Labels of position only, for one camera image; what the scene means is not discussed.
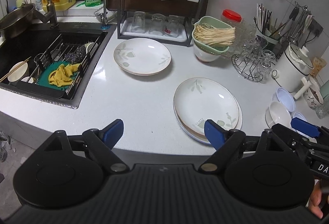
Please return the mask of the right hand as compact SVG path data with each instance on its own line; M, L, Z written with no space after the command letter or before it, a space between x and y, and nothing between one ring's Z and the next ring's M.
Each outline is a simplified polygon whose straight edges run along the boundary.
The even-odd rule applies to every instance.
M328 187L326 181L319 180L314 186L311 196L308 201L308 209L319 219L323 218L322 206L324 203L328 203L328 194L323 193L323 188Z

